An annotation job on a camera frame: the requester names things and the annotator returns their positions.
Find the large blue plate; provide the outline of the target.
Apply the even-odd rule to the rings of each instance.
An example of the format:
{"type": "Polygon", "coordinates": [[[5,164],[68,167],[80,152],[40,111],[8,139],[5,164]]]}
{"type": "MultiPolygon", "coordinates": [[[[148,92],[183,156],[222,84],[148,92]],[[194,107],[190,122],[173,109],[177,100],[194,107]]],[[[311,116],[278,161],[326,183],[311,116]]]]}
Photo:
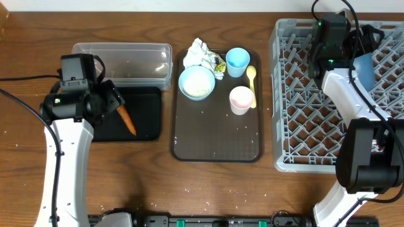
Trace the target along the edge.
{"type": "Polygon", "coordinates": [[[356,57],[353,66],[362,86],[366,91],[371,91],[376,84],[372,54],[366,53],[356,57]]]}

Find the light blue rice bowl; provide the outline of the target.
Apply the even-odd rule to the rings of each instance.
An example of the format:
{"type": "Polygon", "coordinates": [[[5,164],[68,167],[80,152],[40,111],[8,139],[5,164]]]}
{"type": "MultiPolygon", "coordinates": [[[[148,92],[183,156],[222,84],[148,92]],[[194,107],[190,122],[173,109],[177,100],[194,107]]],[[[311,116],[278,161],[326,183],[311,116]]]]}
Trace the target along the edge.
{"type": "Polygon", "coordinates": [[[203,66],[191,66],[181,72],[178,85],[184,96],[193,101],[201,101],[214,90],[215,77],[203,66]]]}

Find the pink white cup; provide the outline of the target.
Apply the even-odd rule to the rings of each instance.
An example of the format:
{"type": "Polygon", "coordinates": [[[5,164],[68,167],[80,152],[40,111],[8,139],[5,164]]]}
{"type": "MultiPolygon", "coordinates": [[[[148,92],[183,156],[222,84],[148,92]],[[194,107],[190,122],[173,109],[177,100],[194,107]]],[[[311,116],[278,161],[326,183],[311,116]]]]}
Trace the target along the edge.
{"type": "Polygon", "coordinates": [[[232,89],[229,94],[230,109],[236,115],[244,115],[253,104],[254,93],[245,86],[232,89]]]}

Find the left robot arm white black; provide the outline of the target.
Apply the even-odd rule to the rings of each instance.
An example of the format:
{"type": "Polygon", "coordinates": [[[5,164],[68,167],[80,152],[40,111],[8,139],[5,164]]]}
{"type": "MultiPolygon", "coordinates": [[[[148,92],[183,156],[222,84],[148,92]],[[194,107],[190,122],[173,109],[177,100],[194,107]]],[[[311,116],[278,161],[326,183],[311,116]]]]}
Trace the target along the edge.
{"type": "Polygon", "coordinates": [[[44,189],[36,226],[89,226],[88,154],[94,125],[124,105],[112,81],[61,81],[41,106],[45,122],[44,189]]]}

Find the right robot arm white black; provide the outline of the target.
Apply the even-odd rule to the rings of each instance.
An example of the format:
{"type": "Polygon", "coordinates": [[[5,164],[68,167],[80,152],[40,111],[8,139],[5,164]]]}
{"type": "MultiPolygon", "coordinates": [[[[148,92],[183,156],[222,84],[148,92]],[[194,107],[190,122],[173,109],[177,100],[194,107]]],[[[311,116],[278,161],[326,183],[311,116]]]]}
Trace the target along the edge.
{"type": "Polygon", "coordinates": [[[313,207],[313,226],[346,226],[366,202],[390,188],[403,187],[403,120],[392,118],[369,96],[359,81],[354,59],[360,28],[351,29],[341,13],[317,21],[317,32],[308,53],[308,74],[335,104],[347,127],[335,173],[337,181],[313,207]]]}

